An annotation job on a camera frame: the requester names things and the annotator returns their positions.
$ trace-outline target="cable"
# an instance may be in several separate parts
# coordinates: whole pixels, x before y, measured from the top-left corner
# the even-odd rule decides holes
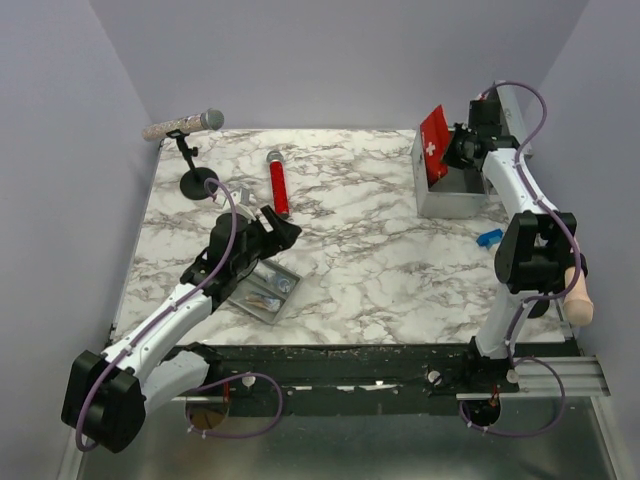
[[[175,302],[175,304],[168,306],[162,312],[156,315],[156,317],[153,320],[151,320],[142,330],[140,330],[140,332],[131,340],[131,342],[129,342],[129,344],[125,348],[123,348],[118,355],[116,355],[116,357],[111,361],[111,363],[107,365],[107,367],[98,376],[95,383],[89,389],[89,393],[87,394],[84,400],[84,403],[82,404],[82,408],[80,409],[80,414],[78,415],[78,421],[76,423],[76,434],[75,434],[76,447],[81,452],[90,452],[91,450],[95,449],[98,446],[97,442],[85,444],[82,441],[82,431],[84,430],[84,423],[87,419],[87,414],[89,413],[91,402],[95,398],[96,393],[98,392],[100,386],[104,383],[105,379],[118,366],[118,363],[120,363],[127,355],[130,354],[131,349],[133,349],[160,321],[162,321],[167,315],[175,312],[181,305],[183,305],[187,300],[193,297],[198,291],[202,290],[205,287],[205,285],[208,284],[218,274],[218,272],[222,269],[225,262],[229,258],[229,255],[231,254],[231,249],[233,248],[233,242],[235,241],[235,237],[236,237],[236,230],[238,228],[238,213],[236,211],[236,205],[233,202],[233,197],[231,196],[231,193],[229,192],[227,187],[225,187],[222,184],[222,182],[220,182],[215,178],[207,178],[204,182],[205,190],[207,191],[207,194],[211,198],[215,199],[213,192],[209,188],[212,183],[218,186],[220,190],[222,190],[224,195],[227,197],[227,200],[229,201],[229,206],[231,208],[231,233],[229,234],[229,242],[227,243],[227,248],[222,254],[222,258],[220,258],[220,261],[218,262],[216,267],[202,282],[200,282],[196,287],[194,287],[193,290],[189,291],[188,293],[183,295],[181,298],[179,298]]]
[[[558,227],[560,228],[560,230],[562,231],[564,236],[567,238],[567,240],[569,242],[569,245],[571,246],[571,249],[573,250],[573,256],[574,256],[574,261],[575,261],[575,271],[573,272],[573,278],[571,279],[571,282],[569,282],[569,285],[567,285],[567,287],[562,292],[556,293],[556,294],[552,294],[552,295],[532,295],[531,297],[527,297],[524,300],[522,300],[522,302],[518,306],[515,314],[513,315],[513,318],[511,319],[511,323],[509,324],[509,328],[507,329],[507,334],[505,335],[505,344],[506,344],[506,347],[507,347],[507,355],[509,357],[509,363],[513,366],[513,368],[517,367],[521,363],[524,363],[524,362],[527,362],[527,361],[531,361],[531,362],[536,362],[536,363],[542,365],[543,367],[545,367],[547,370],[549,370],[551,372],[551,374],[555,377],[555,379],[558,382],[558,387],[560,387],[560,410],[558,411],[558,414],[556,415],[556,417],[551,421],[551,423],[549,423],[545,427],[542,427],[542,428],[540,428],[538,430],[534,430],[532,432],[510,432],[510,431],[506,431],[506,430],[499,430],[499,429],[492,428],[492,427],[481,427],[480,425],[476,425],[467,416],[467,414],[465,412],[466,405],[465,405],[464,401],[460,402],[459,413],[460,413],[460,417],[462,417],[464,422],[467,424],[467,427],[473,428],[474,430],[478,430],[478,431],[481,431],[483,433],[489,433],[491,435],[496,435],[496,436],[499,436],[499,437],[529,438],[529,437],[535,437],[537,435],[541,435],[543,433],[546,433],[549,430],[551,430],[553,427],[558,425],[558,423],[560,422],[560,420],[562,419],[562,417],[564,415],[565,406],[566,406],[566,400],[567,399],[566,399],[566,393],[565,393],[564,384],[562,383],[562,379],[560,378],[560,375],[558,375],[558,372],[556,372],[551,365],[549,365],[548,363],[540,360],[539,358],[535,358],[535,357],[532,357],[532,356],[522,357],[522,358],[519,358],[517,361],[514,361],[513,352],[511,350],[511,340],[513,338],[513,332],[515,331],[516,327],[518,326],[518,322],[520,321],[520,318],[522,317],[522,314],[524,313],[524,309],[526,308],[526,305],[529,302],[536,302],[536,301],[541,301],[541,300],[542,301],[544,301],[544,300],[556,300],[556,299],[559,299],[559,298],[564,298],[569,294],[569,292],[571,290],[573,290],[573,288],[578,283],[578,280],[580,279],[580,273],[582,271],[582,261],[581,261],[581,258],[580,258],[580,249],[578,247],[578,244],[577,244],[575,238],[573,238],[573,235],[571,234],[571,232],[569,231],[567,226],[564,224],[564,222],[560,219],[560,217],[556,214],[556,212],[554,212],[551,207],[549,207],[546,203],[544,203],[543,198],[538,196],[537,192],[533,188],[533,185],[531,185],[531,182],[529,182],[529,179],[527,178],[527,176],[524,173],[524,168],[523,168],[524,159],[522,157],[522,151],[524,150],[524,147],[529,142],[531,142],[531,140],[538,134],[538,132],[542,129],[542,126],[546,122],[546,120],[547,120],[547,103],[544,101],[544,98],[542,98],[542,95],[540,95],[540,92],[538,92],[535,88],[533,88],[530,85],[527,85],[526,83],[514,82],[514,81],[504,81],[504,82],[497,83],[497,84],[491,86],[490,88],[486,89],[484,92],[482,92],[480,94],[480,97],[481,98],[485,98],[485,95],[487,93],[491,92],[494,89],[497,89],[498,87],[502,87],[502,86],[505,86],[505,85],[513,85],[515,87],[520,87],[520,88],[524,88],[525,90],[528,90],[529,92],[533,93],[533,95],[535,95],[535,97],[540,102],[540,106],[542,107],[542,117],[540,119],[540,122],[538,123],[536,128],[534,128],[533,131],[529,134],[529,136],[524,139],[522,144],[518,147],[518,149],[516,150],[515,158],[513,159],[513,161],[514,161],[514,164],[515,164],[515,167],[516,167],[516,171],[518,172],[518,176],[522,180],[522,183],[524,184],[525,188],[527,189],[527,192],[529,192],[529,195],[531,195],[531,198],[533,199],[533,203],[538,205],[542,210],[544,210],[544,212],[546,214],[548,214],[553,219],[553,221],[558,225]]]
[[[276,393],[278,394],[278,410],[276,411],[276,414],[274,415],[274,417],[271,419],[271,421],[266,426],[264,426],[263,428],[261,428],[259,430],[256,430],[255,432],[240,433],[240,434],[222,433],[222,432],[216,432],[215,430],[200,430],[199,428],[195,427],[193,425],[193,423],[191,423],[191,415],[190,415],[189,410],[187,409],[186,417],[187,417],[187,421],[190,424],[189,429],[187,430],[187,432],[199,433],[200,435],[202,435],[202,438],[205,438],[205,437],[216,437],[216,438],[226,438],[226,439],[232,439],[232,440],[242,440],[242,439],[245,439],[245,438],[257,437],[257,436],[262,435],[263,433],[271,430],[273,427],[275,427],[276,424],[278,423],[278,421],[280,420],[280,417],[282,416],[282,409],[284,407],[284,397],[282,395],[282,389],[280,388],[280,385],[278,385],[278,382],[276,382],[269,375],[265,375],[264,373],[251,373],[251,372],[239,373],[238,375],[233,375],[232,377],[223,378],[222,380],[218,380],[217,382],[210,383],[209,385],[203,385],[201,387],[198,387],[195,390],[191,390],[191,393],[199,393],[199,392],[202,392],[204,390],[209,390],[211,388],[219,387],[220,385],[223,385],[224,383],[233,382],[234,380],[240,380],[241,378],[245,378],[245,377],[262,378],[262,379],[267,380],[268,382],[270,382],[276,389]]]

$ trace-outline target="red microphone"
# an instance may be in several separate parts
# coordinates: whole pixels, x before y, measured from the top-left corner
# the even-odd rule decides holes
[[[271,172],[271,189],[273,190],[273,207],[276,214],[283,218],[289,217],[289,200],[287,187],[284,183],[284,157],[278,150],[272,150],[267,155],[267,163]]]

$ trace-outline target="marble table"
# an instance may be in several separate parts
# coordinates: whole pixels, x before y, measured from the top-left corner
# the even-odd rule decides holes
[[[181,343],[375,344],[468,342],[496,291],[493,259],[475,239],[504,227],[496,199],[470,220],[416,216],[411,130],[230,130],[191,135],[198,165],[251,204],[271,203],[271,149],[285,157],[292,221],[303,234],[276,257],[304,277],[277,325],[231,305],[196,326]],[[207,245],[221,207],[180,193],[186,164],[165,141],[114,339],[152,313]],[[520,341],[563,341],[557,312],[528,320]]]

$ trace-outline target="black stand base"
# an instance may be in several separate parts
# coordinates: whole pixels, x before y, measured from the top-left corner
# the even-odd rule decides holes
[[[195,171],[189,170],[180,179],[180,191],[189,200],[204,200],[209,196],[204,188],[204,181],[207,178],[218,180],[216,172],[206,167],[197,167]],[[212,185],[210,191],[215,192],[217,185]]]

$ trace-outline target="gray floor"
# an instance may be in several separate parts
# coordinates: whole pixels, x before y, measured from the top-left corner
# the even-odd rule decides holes
[[[532,429],[553,415],[543,400],[511,400],[498,422]],[[264,419],[229,419],[225,430],[249,431]],[[124,452],[85,455],[79,478],[216,480],[417,480],[615,478],[591,403],[571,400],[547,435],[508,440],[483,437],[457,417],[289,417],[251,440],[202,440],[186,433],[183,404],[147,419]]]

